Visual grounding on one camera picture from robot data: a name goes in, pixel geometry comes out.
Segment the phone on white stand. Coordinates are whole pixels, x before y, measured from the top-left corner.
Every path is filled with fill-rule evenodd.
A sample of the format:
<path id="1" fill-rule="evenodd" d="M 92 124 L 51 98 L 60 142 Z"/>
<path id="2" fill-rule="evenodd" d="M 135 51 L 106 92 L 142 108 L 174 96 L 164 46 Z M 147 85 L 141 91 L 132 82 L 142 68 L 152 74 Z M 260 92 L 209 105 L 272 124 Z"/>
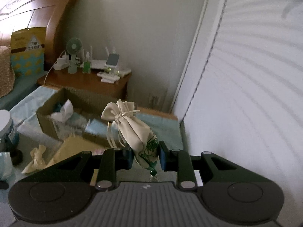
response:
<path id="1" fill-rule="evenodd" d="M 120 56 L 116 53 L 109 54 L 107 61 L 106 61 L 106 68 L 109 72 L 113 72 L 118 67 Z"/>

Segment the white cloth bag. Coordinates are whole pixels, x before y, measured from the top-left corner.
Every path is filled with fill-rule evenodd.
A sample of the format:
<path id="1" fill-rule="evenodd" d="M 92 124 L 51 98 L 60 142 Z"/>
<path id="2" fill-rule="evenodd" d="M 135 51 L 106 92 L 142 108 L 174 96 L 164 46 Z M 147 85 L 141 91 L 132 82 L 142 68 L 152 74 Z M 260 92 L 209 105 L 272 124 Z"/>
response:
<path id="1" fill-rule="evenodd" d="M 50 118 L 58 122 L 66 122 L 73 114 L 73 105 L 69 99 L 63 104 L 59 112 L 54 112 Z"/>

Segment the white router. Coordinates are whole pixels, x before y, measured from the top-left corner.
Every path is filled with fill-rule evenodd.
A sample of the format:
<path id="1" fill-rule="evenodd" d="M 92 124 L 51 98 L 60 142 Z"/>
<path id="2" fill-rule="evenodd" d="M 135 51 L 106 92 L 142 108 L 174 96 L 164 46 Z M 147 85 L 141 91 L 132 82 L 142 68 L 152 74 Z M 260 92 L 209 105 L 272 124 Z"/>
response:
<path id="1" fill-rule="evenodd" d="M 107 73 L 113 73 L 120 77 L 124 77 L 131 73 L 131 69 L 122 64 L 122 62 L 118 62 L 117 65 L 108 65 L 106 64 L 106 60 L 92 59 L 91 60 L 91 68 L 98 69 L 100 71 L 104 71 Z"/>

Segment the beige crumpled tissue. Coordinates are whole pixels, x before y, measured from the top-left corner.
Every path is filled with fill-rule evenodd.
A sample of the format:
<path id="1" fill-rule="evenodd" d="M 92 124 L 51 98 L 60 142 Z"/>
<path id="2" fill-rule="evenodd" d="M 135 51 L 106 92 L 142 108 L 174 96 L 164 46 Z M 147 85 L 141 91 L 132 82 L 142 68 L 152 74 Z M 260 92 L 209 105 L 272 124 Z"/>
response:
<path id="1" fill-rule="evenodd" d="M 30 156 L 32 160 L 30 163 L 24 168 L 22 174 L 30 174 L 35 171 L 40 171 L 46 168 L 46 162 L 43 158 L 43 154 L 46 151 L 46 147 L 44 145 L 39 145 L 37 148 L 34 148 L 30 152 Z"/>

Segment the green small bottle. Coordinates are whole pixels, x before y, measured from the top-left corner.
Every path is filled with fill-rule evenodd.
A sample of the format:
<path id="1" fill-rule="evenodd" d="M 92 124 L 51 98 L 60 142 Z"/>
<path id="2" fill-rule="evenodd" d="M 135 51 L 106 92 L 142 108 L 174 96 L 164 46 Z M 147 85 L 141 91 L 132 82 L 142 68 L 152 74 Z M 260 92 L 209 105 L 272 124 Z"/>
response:
<path id="1" fill-rule="evenodd" d="M 86 56 L 83 60 L 83 73 L 90 74 L 91 73 L 91 61 L 90 61 L 90 53 L 86 52 Z"/>

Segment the white louvered shutter door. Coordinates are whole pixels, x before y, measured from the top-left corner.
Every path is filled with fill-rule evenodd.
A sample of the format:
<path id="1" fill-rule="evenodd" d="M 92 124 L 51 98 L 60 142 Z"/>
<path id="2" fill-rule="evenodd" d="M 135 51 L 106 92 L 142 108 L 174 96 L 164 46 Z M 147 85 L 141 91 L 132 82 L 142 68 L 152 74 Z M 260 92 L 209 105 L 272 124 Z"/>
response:
<path id="1" fill-rule="evenodd" d="M 174 99 L 209 150 L 302 189 L 302 0 L 206 0 Z"/>

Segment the small green desk fan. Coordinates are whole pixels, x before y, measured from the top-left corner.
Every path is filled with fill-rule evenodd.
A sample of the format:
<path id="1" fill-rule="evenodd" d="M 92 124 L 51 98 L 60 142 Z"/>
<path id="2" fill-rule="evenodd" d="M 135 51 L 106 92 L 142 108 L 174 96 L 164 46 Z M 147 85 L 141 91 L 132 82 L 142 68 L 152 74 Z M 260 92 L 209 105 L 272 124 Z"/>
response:
<path id="1" fill-rule="evenodd" d="M 67 53 L 70 55 L 68 73 L 74 74 L 77 73 L 77 61 L 76 56 L 82 49 L 82 42 L 79 38 L 71 38 L 66 45 Z"/>

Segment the grey teal blanket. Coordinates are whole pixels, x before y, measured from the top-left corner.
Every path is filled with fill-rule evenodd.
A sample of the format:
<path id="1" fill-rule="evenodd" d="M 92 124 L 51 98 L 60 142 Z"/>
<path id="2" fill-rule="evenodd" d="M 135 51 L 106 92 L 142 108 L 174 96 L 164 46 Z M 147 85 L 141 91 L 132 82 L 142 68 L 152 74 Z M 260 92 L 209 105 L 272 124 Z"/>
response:
<path id="1" fill-rule="evenodd" d="M 44 105 L 55 92 L 54 89 L 39 87 L 10 110 L 20 137 L 17 148 L 23 154 L 23 162 L 13 169 L 14 174 L 9 181 L 11 186 L 26 177 L 22 171 L 32 160 L 30 152 L 34 148 L 39 145 L 46 147 L 43 158 L 47 165 L 64 142 L 43 133 L 36 116 L 37 109 Z M 145 122 L 155 133 L 157 139 L 163 140 L 169 149 L 183 149 L 179 122 L 176 119 L 165 113 L 152 114 L 151 111 L 140 112 L 136 116 Z"/>

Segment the wooden headboard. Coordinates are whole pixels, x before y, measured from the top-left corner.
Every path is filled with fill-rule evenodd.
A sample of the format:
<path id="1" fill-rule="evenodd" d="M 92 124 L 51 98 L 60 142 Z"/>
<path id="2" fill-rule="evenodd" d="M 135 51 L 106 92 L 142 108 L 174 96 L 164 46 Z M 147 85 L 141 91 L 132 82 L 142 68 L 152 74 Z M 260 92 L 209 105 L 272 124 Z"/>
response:
<path id="1" fill-rule="evenodd" d="M 77 0 L 11 0 L 1 8 L 1 45 L 21 29 L 45 27 L 44 66 L 49 67 L 65 49 L 63 40 L 68 12 Z"/>

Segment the yellow blue package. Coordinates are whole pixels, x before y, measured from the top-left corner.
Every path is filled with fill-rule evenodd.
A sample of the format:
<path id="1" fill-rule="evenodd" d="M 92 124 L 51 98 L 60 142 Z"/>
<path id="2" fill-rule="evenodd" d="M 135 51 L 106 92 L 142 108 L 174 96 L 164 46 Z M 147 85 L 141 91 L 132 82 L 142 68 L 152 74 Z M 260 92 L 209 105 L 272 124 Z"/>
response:
<path id="1" fill-rule="evenodd" d="M 26 28 L 12 33 L 10 57 L 17 78 L 43 72 L 45 37 L 45 27 Z"/>

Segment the open brown cardboard box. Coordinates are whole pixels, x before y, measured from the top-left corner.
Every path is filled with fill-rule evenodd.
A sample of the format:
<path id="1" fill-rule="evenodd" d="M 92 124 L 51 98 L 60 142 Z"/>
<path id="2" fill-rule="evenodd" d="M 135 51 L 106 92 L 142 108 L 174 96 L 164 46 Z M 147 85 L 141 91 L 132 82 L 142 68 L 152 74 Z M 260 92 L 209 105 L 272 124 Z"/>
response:
<path id="1" fill-rule="evenodd" d="M 111 96 L 74 88 L 62 88 L 36 111 L 38 123 L 46 135 L 60 141 L 76 135 L 104 147 L 107 122 L 101 119 L 106 105 L 116 102 Z"/>

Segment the tan paper tissue pack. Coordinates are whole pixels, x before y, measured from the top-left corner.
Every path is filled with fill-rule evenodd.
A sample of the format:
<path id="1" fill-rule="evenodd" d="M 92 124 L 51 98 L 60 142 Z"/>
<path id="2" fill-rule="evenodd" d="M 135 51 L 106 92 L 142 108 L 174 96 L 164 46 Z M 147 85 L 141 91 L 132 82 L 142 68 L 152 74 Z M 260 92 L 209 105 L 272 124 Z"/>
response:
<path id="1" fill-rule="evenodd" d="M 101 155 L 105 150 L 107 150 L 107 147 L 78 136 L 70 136 L 63 142 L 46 167 L 52 166 L 83 151 L 90 151 L 93 155 Z"/>

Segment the cream drawstring pouch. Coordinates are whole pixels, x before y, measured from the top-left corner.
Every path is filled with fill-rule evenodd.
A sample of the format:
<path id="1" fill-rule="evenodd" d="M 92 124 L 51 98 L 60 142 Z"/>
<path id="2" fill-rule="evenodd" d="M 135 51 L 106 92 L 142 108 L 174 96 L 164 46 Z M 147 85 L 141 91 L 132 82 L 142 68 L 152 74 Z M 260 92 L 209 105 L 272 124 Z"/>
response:
<path id="1" fill-rule="evenodd" d="M 118 142 L 122 147 L 130 147 L 138 165 L 149 170 L 152 177 L 157 175 L 156 165 L 159 156 L 159 142 L 152 129 L 136 117 L 140 110 L 134 102 L 118 100 L 108 103 L 101 119 L 107 124 L 107 141 L 111 148 L 117 148 L 111 127 L 118 130 Z"/>

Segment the wooden nightstand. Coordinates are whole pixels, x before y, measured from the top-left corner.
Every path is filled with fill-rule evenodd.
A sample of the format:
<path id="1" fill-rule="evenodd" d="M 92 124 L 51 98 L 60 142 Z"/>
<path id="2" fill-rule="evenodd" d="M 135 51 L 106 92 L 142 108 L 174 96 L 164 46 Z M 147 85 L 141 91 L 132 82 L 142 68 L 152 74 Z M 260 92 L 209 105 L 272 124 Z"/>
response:
<path id="1" fill-rule="evenodd" d="M 40 77 L 37 83 L 40 86 L 49 86 L 58 89 L 71 87 L 122 100 L 127 99 L 127 86 L 131 73 L 114 84 L 109 84 L 101 82 L 101 78 L 97 76 L 97 72 L 97 70 L 93 70 L 91 73 L 82 73 L 82 70 L 78 70 L 77 73 L 69 74 L 67 68 L 58 71 L 51 70 L 48 75 Z"/>

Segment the white power strip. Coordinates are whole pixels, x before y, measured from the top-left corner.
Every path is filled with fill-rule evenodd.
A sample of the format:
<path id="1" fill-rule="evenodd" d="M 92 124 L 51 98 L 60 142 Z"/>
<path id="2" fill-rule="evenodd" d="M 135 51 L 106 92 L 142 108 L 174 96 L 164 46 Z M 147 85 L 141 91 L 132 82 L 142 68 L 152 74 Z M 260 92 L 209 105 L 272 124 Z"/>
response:
<path id="1" fill-rule="evenodd" d="M 67 67 L 69 67 L 69 56 L 65 53 L 63 56 L 57 59 L 53 68 L 54 70 L 58 71 Z"/>

